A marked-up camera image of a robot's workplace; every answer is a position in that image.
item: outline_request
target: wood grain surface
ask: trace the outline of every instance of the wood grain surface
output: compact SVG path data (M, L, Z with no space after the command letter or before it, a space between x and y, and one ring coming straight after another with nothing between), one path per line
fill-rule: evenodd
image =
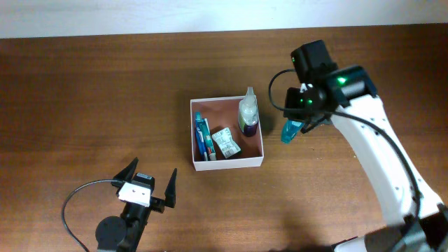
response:
M267 85L289 53L324 39L340 67L364 66L421 175L448 201L448 26L287 29L0 40L0 251L80 251L64 198L134 157L161 197L178 168L177 205L152 213L138 251L268 251L331 244L384 225L354 152L331 126L280 142ZM261 167L196 172L190 99L258 96ZM297 86L278 78L274 97ZM92 250L99 221L124 204L109 184L69 203Z

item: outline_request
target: white cardboard box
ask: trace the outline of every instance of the white cardboard box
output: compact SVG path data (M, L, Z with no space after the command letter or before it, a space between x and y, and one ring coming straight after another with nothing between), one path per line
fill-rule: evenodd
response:
M238 126L238 106L243 98L244 96L190 100L191 154L196 171L261 166L265 153L260 123L257 134L251 137L244 136ZM226 160L213 141L217 161L202 161L195 136L194 116L197 111L201 112L203 118L207 118L211 134L229 127L233 140L241 148L241 153Z

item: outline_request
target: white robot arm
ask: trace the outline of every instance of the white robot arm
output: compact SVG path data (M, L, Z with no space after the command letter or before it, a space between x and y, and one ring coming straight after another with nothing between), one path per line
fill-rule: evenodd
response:
M339 106L336 111L370 120L382 128L398 145L409 163L421 192L420 219L439 213L443 205L440 197L431 190L415 169L405 149L392 130L381 99L367 94L350 100L350 106ZM355 151L377 195L386 224L395 227L405 224L405 218L415 212L414 189L391 145L371 127L348 118L332 115L333 125L344 135ZM337 245L335 252L368 251L365 237Z
M338 69L323 41L291 53L294 69L276 74L269 100L301 133L333 124L358 157L381 205L386 227L333 245L336 252L432 252L448 249L448 208L415 169L392 130L377 89L360 66ZM301 88L290 87L285 107L272 101L279 75L295 71Z

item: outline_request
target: soap bottle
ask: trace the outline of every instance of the soap bottle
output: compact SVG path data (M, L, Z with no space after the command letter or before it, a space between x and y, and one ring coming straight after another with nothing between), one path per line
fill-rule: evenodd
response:
M252 137L257 133L257 97L254 95L252 87L247 88L245 98L239 102L238 123L244 136Z

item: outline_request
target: white wall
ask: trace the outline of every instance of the white wall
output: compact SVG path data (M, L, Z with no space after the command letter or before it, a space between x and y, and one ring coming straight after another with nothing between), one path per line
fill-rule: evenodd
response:
M448 0L0 0L0 38L448 22Z

